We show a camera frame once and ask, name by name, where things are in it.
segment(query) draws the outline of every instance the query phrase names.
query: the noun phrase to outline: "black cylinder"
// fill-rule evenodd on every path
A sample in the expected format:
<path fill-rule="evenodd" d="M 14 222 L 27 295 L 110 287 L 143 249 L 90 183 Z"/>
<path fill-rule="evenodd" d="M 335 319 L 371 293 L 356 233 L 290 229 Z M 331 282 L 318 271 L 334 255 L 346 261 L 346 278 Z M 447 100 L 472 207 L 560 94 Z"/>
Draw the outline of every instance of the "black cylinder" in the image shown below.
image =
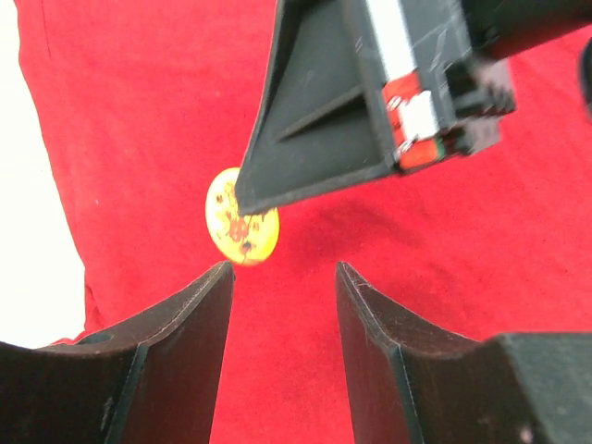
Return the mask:
<path fill-rule="evenodd" d="M 513 56 L 590 24 L 592 0 L 462 0 L 475 48 Z"/>

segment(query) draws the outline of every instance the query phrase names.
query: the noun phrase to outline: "red fabric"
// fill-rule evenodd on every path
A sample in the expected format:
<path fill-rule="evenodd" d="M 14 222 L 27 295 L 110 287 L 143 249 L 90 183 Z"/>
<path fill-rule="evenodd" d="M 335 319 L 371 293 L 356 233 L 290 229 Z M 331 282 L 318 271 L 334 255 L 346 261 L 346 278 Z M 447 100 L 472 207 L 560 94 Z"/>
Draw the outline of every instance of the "red fabric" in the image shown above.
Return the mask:
<path fill-rule="evenodd" d="M 86 265 L 91 332 L 223 259 L 204 197 L 241 162 L 275 5 L 17 5 L 21 65 Z M 520 110 L 499 146 L 281 210 L 276 253 L 237 269 L 212 442 L 352 442 L 338 260 L 476 339 L 590 328 L 592 157 L 576 78 L 588 35 L 513 59 Z"/>

